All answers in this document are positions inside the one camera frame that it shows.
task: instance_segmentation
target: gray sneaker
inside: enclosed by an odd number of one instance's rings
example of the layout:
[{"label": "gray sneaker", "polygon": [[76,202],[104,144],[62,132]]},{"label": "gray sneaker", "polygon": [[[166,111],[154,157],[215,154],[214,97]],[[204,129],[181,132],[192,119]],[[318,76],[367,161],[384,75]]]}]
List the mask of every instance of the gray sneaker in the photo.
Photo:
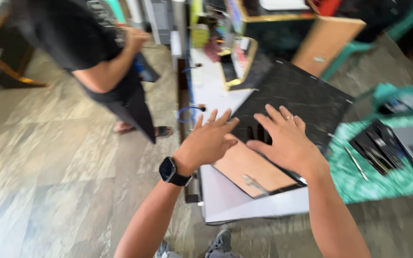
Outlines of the gray sneaker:
[{"label": "gray sneaker", "polygon": [[207,253],[211,253],[214,250],[223,250],[224,252],[230,252],[230,250],[232,250],[232,247],[230,247],[231,241],[232,233],[227,229],[221,230],[216,239],[213,241],[213,244],[211,244]]},{"label": "gray sneaker", "polygon": [[162,255],[166,252],[171,251],[168,242],[165,239],[162,239],[162,243],[160,243],[159,249],[156,251],[156,258],[162,258]]}]

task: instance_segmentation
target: teal tablecloth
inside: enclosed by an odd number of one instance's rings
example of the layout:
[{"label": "teal tablecloth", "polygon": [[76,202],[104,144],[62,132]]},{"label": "teal tablecloth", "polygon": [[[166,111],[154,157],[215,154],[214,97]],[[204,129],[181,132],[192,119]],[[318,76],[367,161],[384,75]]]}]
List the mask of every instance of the teal tablecloth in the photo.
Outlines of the teal tablecloth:
[{"label": "teal tablecloth", "polygon": [[[381,119],[390,127],[413,126],[413,116]],[[413,195],[413,167],[408,160],[404,169],[391,170],[387,176],[377,172],[348,141],[369,126],[371,121],[341,123],[329,144],[332,154],[328,161],[337,191],[345,203],[381,200]],[[344,147],[347,146],[363,169],[369,181],[365,181]]]}]

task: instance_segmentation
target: watch face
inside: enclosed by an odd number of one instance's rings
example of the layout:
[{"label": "watch face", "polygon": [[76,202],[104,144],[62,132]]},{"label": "watch face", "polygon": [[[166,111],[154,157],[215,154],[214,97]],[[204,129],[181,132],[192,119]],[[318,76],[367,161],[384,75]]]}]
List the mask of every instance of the watch face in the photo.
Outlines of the watch face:
[{"label": "watch face", "polygon": [[169,157],[166,157],[159,167],[159,173],[162,180],[167,182],[172,173],[175,171],[175,166]]}]

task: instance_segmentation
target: white desk surface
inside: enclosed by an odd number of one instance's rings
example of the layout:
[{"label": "white desk surface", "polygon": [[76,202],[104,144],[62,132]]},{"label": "white desk surface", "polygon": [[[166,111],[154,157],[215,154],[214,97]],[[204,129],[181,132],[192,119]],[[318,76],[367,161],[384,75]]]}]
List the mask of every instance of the white desk surface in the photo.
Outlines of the white desk surface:
[{"label": "white desk surface", "polygon": [[[191,69],[192,94],[195,105],[206,105],[204,117],[208,118],[215,108],[218,116],[227,108],[235,112],[253,92],[225,91],[219,64],[212,62],[203,49],[190,50],[190,65],[196,63],[202,66]],[[201,167],[201,180],[203,214],[208,223],[308,212],[307,187],[253,200],[211,165]]]}]

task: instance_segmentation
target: black t-shirt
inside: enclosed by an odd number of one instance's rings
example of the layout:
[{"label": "black t-shirt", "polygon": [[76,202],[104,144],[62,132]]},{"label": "black t-shirt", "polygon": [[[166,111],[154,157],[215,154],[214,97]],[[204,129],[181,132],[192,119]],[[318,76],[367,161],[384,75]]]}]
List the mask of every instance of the black t-shirt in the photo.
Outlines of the black t-shirt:
[{"label": "black t-shirt", "polygon": [[[28,0],[27,11],[22,33],[69,72],[109,61],[125,44],[125,32],[116,27],[105,0]],[[83,85],[92,99],[103,103],[125,102],[140,86],[133,65],[109,92],[95,93]]]}]

